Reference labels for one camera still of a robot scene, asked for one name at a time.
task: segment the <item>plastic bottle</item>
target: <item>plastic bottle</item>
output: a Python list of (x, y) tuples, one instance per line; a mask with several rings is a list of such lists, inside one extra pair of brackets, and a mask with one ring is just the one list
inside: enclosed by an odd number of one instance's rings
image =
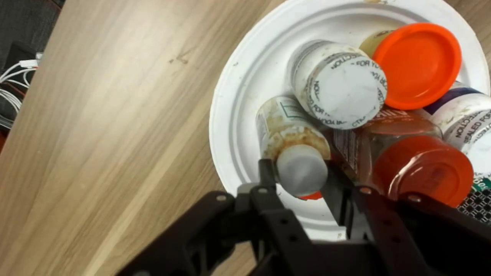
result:
[(293, 54), (288, 71), (300, 106), (331, 129), (360, 127), (383, 106), (385, 74), (353, 46), (310, 41)]
[(469, 160), (440, 140), (440, 130), (414, 112), (382, 110), (366, 126), (330, 133), (337, 161), (356, 184), (371, 186), (389, 199), (423, 193), (458, 207), (472, 186)]
[(323, 135), (293, 97), (265, 101), (256, 115), (262, 158), (276, 161), (280, 186), (296, 198), (308, 198), (326, 181), (331, 152)]
[(491, 97), (457, 83), (422, 114), (442, 129), (445, 143), (471, 160), (472, 189), (491, 189)]

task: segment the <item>orange lid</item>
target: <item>orange lid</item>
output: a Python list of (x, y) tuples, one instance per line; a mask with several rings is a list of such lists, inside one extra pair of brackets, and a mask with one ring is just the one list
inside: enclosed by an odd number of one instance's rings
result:
[(372, 181), (391, 199), (422, 193), (458, 207), (472, 187), (471, 161), (457, 149), (432, 137), (411, 137), (388, 147), (376, 161)]
[(461, 54), (457, 38), (442, 26), (406, 25), (391, 32), (372, 60), (386, 75), (386, 101), (394, 109), (422, 109), (454, 84)]

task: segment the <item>wood grain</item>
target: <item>wood grain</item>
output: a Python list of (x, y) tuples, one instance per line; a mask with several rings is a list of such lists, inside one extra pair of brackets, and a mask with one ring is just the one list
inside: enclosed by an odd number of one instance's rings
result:
[[(489, 54), (491, 2), (451, 3)], [(67, 2), (0, 156), (0, 275), (113, 275), (221, 189), (207, 140), (213, 87), (276, 5)], [(217, 275), (251, 265), (241, 245)]]

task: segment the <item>bottle cap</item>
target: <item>bottle cap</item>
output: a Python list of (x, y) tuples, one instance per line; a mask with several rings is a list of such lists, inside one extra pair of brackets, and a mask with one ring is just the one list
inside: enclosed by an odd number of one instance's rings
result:
[(357, 129), (383, 107), (386, 81), (368, 57), (339, 54), (306, 86), (308, 109), (331, 129)]
[(395, 29), (379, 45), (372, 60), (386, 75), (386, 106), (403, 110), (425, 107), (443, 97), (461, 66), (457, 38), (431, 23)]
[(455, 209), (471, 192), (472, 166), (461, 152), (437, 138), (411, 137), (382, 153), (372, 181), (391, 199), (412, 192)]
[(283, 149), (277, 156), (276, 169), (280, 186), (297, 198), (319, 192), (326, 181), (322, 155), (305, 144)]

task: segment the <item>white cable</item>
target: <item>white cable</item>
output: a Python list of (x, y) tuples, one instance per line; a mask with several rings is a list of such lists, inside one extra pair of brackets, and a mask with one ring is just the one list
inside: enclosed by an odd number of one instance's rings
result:
[(35, 69), (23, 69), (23, 71), (16, 71), (16, 72), (12, 72), (6, 77), (0, 77), (0, 83), (9, 80), (9, 78), (13, 78), (15, 75), (20, 75), (20, 74), (26, 74), (26, 72), (33, 72)]
[(9, 69), (6, 69), (1, 75), (0, 80), (4, 78), (7, 74), (10, 74), (15, 68), (20, 68), (18, 63), (12, 64)]
[(29, 84), (20, 83), (20, 81), (16, 81), (16, 80), (6, 80), (6, 81), (13, 83), (13, 84), (16, 84), (16, 86), (21, 86), (21, 87), (24, 87), (24, 89), (29, 87)]
[(29, 80), (27, 80), (27, 74), (29, 74), (29, 72), (24, 72), (24, 75), (23, 75), (21, 78), (23, 78), (24, 84), (29, 87), (30, 83), (29, 83)]
[(13, 107), (15, 114), (18, 114), (21, 101), (15, 95), (4, 89), (0, 89), (0, 97), (4, 98)]

